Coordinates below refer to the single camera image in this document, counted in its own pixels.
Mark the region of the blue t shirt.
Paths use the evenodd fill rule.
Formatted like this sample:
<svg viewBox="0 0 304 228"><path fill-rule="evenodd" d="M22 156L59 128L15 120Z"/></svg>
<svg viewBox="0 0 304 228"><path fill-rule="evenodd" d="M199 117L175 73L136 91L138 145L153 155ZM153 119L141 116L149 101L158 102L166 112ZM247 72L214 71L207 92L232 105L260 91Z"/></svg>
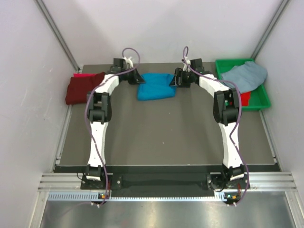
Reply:
<svg viewBox="0 0 304 228"><path fill-rule="evenodd" d="M143 74L142 77L145 83L138 85L137 100L149 101L175 96L176 87L170 86L173 79L172 74L147 73Z"/></svg>

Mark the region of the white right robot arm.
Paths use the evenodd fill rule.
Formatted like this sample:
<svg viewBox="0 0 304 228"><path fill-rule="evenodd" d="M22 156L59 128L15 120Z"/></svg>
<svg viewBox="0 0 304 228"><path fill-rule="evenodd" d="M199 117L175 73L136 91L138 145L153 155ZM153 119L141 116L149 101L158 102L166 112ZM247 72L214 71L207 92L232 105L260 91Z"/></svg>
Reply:
<svg viewBox="0 0 304 228"><path fill-rule="evenodd" d="M204 70L201 59L184 57L183 68L176 68L171 87L190 87L192 83L206 90L213 97L213 117L218 123L224 149L223 171L218 181L211 180L210 186L219 185L220 190L233 188L245 177L247 166L239 150L238 127L241 118L240 92L231 82L217 79Z"/></svg>

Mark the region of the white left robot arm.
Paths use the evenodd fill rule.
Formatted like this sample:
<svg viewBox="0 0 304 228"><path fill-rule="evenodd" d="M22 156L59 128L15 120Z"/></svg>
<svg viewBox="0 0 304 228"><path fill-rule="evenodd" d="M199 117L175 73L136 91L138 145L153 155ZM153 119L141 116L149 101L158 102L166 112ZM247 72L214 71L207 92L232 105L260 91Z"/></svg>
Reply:
<svg viewBox="0 0 304 228"><path fill-rule="evenodd" d="M111 95L122 81L131 85L145 83L131 57L114 59L103 81L88 93L85 106L85 124L91 137L85 179L104 190L108 190L109 185L105 165L105 137L112 118Z"/></svg>

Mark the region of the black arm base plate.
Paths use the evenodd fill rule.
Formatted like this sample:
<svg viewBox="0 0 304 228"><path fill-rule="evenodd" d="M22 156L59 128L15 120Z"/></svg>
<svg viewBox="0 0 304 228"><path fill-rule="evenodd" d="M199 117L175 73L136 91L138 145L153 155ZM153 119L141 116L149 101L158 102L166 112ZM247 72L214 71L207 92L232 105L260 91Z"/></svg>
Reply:
<svg viewBox="0 0 304 228"><path fill-rule="evenodd" d="M202 190L223 190L234 188L241 183L247 184L247 175L228 176L211 173L113 173L105 180L90 180L89 176L82 177L80 189L82 190L122 190L130 187L199 187Z"/></svg>

